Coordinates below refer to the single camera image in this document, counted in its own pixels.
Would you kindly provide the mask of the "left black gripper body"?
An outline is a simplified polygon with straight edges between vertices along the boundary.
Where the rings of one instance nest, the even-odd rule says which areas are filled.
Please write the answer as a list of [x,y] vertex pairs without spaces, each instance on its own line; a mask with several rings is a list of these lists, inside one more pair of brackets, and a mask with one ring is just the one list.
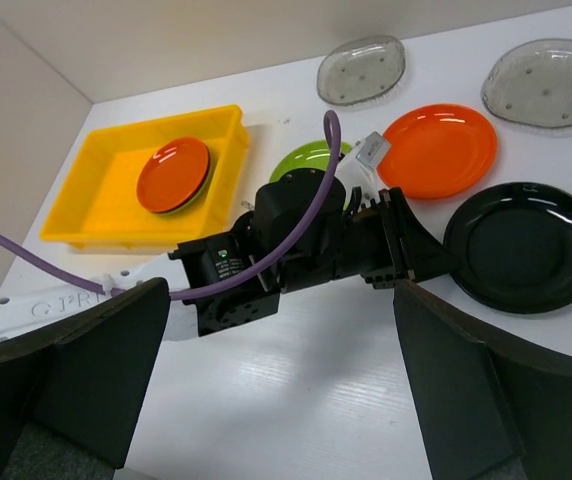
[[[318,169],[296,169],[261,187],[248,224],[251,252],[260,259],[295,231],[312,205],[324,178]],[[409,228],[403,214],[408,205],[402,192],[382,190],[368,205],[344,206],[346,190],[333,179],[310,225],[270,268],[284,293],[352,276],[376,289],[395,286],[411,277]]]

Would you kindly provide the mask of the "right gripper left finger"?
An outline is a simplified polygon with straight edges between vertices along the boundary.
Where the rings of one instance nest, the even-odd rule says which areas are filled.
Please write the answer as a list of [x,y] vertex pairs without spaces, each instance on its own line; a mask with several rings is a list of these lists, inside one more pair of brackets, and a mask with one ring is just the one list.
[[124,467],[166,329],[155,278],[0,342],[0,479],[111,479]]

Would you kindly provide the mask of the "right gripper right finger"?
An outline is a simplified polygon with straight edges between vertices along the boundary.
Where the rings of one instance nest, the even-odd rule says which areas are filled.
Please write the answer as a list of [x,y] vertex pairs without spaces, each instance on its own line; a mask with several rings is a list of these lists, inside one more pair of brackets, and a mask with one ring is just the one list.
[[572,356],[400,281],[393,309],[435,479],[572,479]]

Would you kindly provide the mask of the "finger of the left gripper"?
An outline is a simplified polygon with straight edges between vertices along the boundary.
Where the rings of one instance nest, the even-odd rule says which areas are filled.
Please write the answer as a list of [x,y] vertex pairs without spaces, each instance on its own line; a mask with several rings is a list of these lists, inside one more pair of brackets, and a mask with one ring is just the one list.
[[457,271],[459,260],[421,224],[402,190],[391,189],[390,197],[400,277],[419,283]]

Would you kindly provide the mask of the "orange plate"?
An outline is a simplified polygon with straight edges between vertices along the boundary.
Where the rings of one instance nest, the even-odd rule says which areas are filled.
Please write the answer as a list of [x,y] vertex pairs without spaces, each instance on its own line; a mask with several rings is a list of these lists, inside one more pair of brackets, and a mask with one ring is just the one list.
[[194,137],[177,138],[143,166],[136,185],[137,200],[155,214],[181,209],[205,186],[210,170],[210,152],[204,142]]
[[457,104],[412,110],[383,137],[390,148],[377,167],[379,178],[419,200],[447,198],[476,184],[493,166],[499,146],[490,121]]

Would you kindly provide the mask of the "orange plate front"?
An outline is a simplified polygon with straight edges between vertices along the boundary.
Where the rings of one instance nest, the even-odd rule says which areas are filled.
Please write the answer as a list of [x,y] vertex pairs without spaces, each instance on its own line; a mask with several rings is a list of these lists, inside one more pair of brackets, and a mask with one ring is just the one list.
[[210,170],[210,152],[204,142],[194,137],[177,138],[143,166],[136,185],[137,200],[155,214],[181,209],[205,186]]

